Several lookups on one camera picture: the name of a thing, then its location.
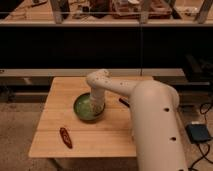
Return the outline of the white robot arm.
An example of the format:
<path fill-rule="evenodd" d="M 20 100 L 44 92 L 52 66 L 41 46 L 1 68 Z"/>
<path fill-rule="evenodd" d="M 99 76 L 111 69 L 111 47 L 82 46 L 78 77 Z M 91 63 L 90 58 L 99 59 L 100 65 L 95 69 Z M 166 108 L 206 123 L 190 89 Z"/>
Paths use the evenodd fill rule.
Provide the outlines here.
<path fill-rule="evenodd" d="M 103 109 L 105 91 L 129 99 L 139 171 L 188 171 L 176 112 L 177 91 L 156 80 L 121 80 L 100 69 L 86 77 L 91 87 L 91 108 Z"/>

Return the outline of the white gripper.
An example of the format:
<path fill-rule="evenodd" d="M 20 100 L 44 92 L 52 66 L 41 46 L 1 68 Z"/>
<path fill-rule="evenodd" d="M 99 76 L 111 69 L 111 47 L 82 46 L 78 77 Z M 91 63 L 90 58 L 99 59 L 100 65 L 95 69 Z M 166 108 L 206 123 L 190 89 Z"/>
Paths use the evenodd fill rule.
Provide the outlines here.
<path fill-rule="evenodd" d="M 90 106 L 94 116 L 100 115 L 105 108 L 105 90 L 92 88 L 90 92 Z"/>

